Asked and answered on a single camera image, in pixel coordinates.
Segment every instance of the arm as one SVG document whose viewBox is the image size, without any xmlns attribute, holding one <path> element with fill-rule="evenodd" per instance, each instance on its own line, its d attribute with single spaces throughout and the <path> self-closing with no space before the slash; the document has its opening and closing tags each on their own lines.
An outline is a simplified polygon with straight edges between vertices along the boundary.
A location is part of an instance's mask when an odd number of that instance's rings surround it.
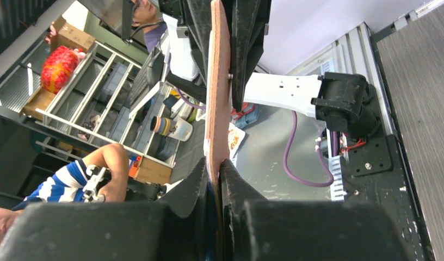
<svg viewBox="0 0 444 261">
<path fill-rule="evenodd" d="M 83 162 L 86 166 L 107 167 L 112 173 L 112 180 L 99 190 L 99 195 L 105 195 L 107 202 L 124 200 L 129 178 L 129 157 L 122 145 L 103 146 L 87 155 Z"/>
</svg>

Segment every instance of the storage rack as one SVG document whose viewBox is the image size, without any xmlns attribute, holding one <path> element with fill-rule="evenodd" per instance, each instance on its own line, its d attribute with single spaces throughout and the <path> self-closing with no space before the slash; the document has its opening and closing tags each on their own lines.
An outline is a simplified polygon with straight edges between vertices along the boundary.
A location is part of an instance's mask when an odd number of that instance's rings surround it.
<svg viewBox="0 0 444 261">
<path fill-rule="evenodd" d="M 40 85 L 40 68 L 49 54 L 49 45 L 39 43 L 22 63 L 32 72 L 32 77 L 28 77 L 24 67 L 18 67 L 0 84 L 0 102 L 3 107 L 20 112 L 32 98 L 32 93 L 35 95 Z M 170 94 L 171 87 L 162 86 L 145 117 L 139 111 L 129 118 L 130 90 L 140 68 L 141 65 L 96 41 L 67 85 L 47 109 L 41 111 L 42 121 L 36 123 L 94 147 L 118 142 L 130 154 L 173 167 L 179 142 L 175 146 L 173 141 L 175 151 L 171 157 L 159 160 L 156 158 L 159 154 L 158 145 L 162 144 L 165 137 L 155 135 L 149 127 L 153 116 L 170 114 L 162 102 Z M 95 115 L 100 116 L 95 128 L 85 129 L 82 124 Z M 78 137 L 80 132 L 89 134 L 88 139 Z"/>
</svg>

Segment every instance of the gray table surface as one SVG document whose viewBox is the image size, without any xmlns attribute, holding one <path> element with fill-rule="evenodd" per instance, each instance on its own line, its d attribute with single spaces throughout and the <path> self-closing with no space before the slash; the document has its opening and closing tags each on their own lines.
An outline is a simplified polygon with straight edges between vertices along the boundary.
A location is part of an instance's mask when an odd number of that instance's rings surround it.
<svg viewBox="0 0 444 261">
<path fill-rule="evenodd" d="M 444 5 L 378 49 L 432 248 L 444 260 Z"/>
<path fill-rule="evenodd" d="M 298 129 L 289 154 L 289 168 L 297 176 L 314 181 L 328 180 L 315 153 L 318 135 L 314 119 L 298 115 Z M 194 122 L 194 133 L 181 142 L 171 181 L 185 178 L 202 157 L 204 122 Z M 247 126 L 237 154 L 236 168 L 240 175 L 266 198 L 271 200 L 329 200 L 329 188 L 311 188 L 287 176 L 282 159 L 291 133 L 290 110 L 261 106 L 259 119 Z"/>
</svg>

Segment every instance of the black cable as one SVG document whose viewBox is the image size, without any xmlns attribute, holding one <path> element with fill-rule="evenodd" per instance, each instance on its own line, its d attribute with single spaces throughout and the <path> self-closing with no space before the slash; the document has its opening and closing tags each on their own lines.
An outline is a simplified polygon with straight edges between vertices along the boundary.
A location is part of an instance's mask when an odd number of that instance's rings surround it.
<svg viewBox="0 0 444 261">
<path fill-rule="evenodd" d="M 134 32 L 131 34 L 131 36 L 129 36 L 129 40 L 132 39 L 132 38 L 134 37 L 134 35 L 135 35 L 136 33 L 138 33 L 140 30 L 142 30 L 142 29 L 144 29 L 144 28 L 147 28 L 147 27 L 150 27 L 150 26 L 158 26 L 158 25 L 160 25 L 160 24 L 162 24 L 162 23 L 165 23 L 165 22 L 164 22 L 164 21 L 159 21 L 159 22 L 156 22 L 156 23 L 143 24 L 143 25 L 137 27 L 137 29 L 134 30 Z"/>
</svg>

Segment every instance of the ceiling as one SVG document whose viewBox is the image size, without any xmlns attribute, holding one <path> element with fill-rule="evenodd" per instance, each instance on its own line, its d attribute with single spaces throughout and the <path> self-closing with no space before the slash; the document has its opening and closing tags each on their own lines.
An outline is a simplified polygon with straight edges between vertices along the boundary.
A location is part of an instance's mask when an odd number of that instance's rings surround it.
<svg viewBox="0 0 444 261">
<path fill-rule="evenodd" d="M 260 64 L 287 74 L 362 22 L 378 32 L 425 0 L 272 0 Z"/>
</svg>

